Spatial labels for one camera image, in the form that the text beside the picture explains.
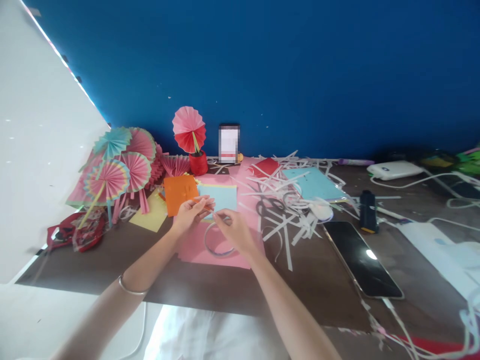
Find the orange paper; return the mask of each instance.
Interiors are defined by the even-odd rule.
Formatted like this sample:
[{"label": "orange paper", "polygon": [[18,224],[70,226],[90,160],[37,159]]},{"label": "orange paper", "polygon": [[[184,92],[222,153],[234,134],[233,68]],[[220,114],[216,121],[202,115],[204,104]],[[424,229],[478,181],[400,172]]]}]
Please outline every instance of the orange paper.
[{"label": "orange paper", "polygon": [[166,177],[163,180],[168,216],[177,216],[180,205],[199,196],[193,175]]}]

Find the light blue paper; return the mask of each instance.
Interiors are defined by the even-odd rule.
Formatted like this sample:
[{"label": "light blue paper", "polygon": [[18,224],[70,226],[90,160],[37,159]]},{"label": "light blue paper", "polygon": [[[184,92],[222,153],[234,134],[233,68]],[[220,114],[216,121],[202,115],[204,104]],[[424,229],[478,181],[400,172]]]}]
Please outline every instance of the light blue paper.
[{"label": "light blue paper", "polygon": [[309,174],[296,179],[301,188],[301,196],[306,200],[315,200],[315,198],[324,199],[330,203],[346,201],[345,193],[326,177],[316,167],[302,167],[297,169],[286,169],[283,173],[288,179],[298,175]]},{"label": "light blue paper", "polygon": [[[223,186],[205,186],[198,185],[198,193],[202,195],[210,195],[215,198],[215,211],[221,209],[230,209],[237,211],[237,187],[223,187]],[[205,219],[213,219],[210,213]]]}]

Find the yellow paper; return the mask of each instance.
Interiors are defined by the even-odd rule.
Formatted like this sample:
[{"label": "yellow paper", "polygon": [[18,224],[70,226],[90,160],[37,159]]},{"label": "yellow paper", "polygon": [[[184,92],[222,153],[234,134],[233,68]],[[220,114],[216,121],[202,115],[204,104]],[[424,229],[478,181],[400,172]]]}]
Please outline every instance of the yellow paper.
[{"label": "yellow paper", "polygon": [[150,211],[142,214],[142,212],[138,210],[136,214],[132,216],[130,222],[157,233],[167,217],[167,204],[158,195],[157,190],[152,192],[146,201],[148,202]]}]

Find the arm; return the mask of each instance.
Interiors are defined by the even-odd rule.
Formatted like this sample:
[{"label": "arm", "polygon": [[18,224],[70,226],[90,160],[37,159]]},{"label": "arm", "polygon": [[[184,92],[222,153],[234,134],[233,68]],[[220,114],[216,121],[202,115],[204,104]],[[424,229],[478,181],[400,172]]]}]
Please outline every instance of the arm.
[{"label": "arm", "polygon": [[[149,289],[176,252],[185,232],[209,214],[204,206],[215,206],[213,198],[201,196],[198,199],[201,199],[198,204],[192,200],[184,202],[166,235],[123,273],[122,283],[128,290],[144,292]],[[118,280],[112,282],[52,360],[98,359],[144,297],[126,292]]]},{"label": "arm", "polygon": [[[258,250],[242,214],[224,209],[214,219],[221,232],[250,263],[292,360],[340,360],[335,347],[307,308]],[[227,225],[221,217],[229,217]]]}]

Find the mobile phone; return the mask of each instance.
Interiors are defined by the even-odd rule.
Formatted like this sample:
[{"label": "mobile phone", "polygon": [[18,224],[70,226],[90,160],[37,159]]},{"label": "mobile phone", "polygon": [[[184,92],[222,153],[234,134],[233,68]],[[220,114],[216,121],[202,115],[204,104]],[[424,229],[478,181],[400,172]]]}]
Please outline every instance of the mobile phone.
[{"label": "mobile phone", "polygon": [[402,290],[350,222],[330,221],[323,226],[353,281],[367,297],[404,298]]},{"label": "mobile phone", "polygon": [[240,125],[221,124],[218,127],[218,162],[236,164],[239,160]]}]

